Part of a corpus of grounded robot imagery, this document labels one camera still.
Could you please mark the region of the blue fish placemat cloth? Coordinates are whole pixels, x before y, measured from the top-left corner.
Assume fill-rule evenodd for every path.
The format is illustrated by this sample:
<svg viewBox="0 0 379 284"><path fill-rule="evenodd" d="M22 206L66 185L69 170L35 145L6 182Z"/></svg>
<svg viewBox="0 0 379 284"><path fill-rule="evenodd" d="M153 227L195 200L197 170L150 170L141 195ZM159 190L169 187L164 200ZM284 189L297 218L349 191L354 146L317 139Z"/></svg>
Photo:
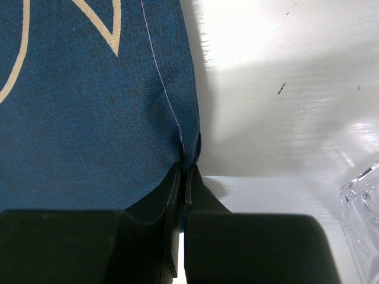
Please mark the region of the blue fish placemat cloth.
<svg viewBox="0 0 379 284"><path fill-rule="evenodd" d="M1 209L126 209L196 164L179 1L1 2Z"/></svg>

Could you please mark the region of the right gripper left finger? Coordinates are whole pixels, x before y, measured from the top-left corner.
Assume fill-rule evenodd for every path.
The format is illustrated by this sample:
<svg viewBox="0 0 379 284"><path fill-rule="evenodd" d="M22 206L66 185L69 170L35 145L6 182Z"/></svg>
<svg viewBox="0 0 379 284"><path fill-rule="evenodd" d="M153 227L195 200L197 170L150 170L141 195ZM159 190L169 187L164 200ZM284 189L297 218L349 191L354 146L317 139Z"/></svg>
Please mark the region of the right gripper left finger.
<svg viewBox="0 0 379 284"><path fill-rule="evenodd" d="M181 168L123 211L5 211L2 283L171 283Z"/></svg>

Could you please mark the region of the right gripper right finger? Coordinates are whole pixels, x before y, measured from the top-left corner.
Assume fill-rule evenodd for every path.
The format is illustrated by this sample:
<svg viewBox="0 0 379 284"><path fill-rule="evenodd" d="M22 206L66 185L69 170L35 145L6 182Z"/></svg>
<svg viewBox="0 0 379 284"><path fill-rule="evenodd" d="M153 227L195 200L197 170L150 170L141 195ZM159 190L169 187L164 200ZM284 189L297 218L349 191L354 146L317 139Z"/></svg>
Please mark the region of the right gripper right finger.
<svg viewBox="0 0 379 284"><path fill-rule="evenodd" d="M188 283L339 283L315 218L229 211L197 166L185 184L184 269Z"/></svg>

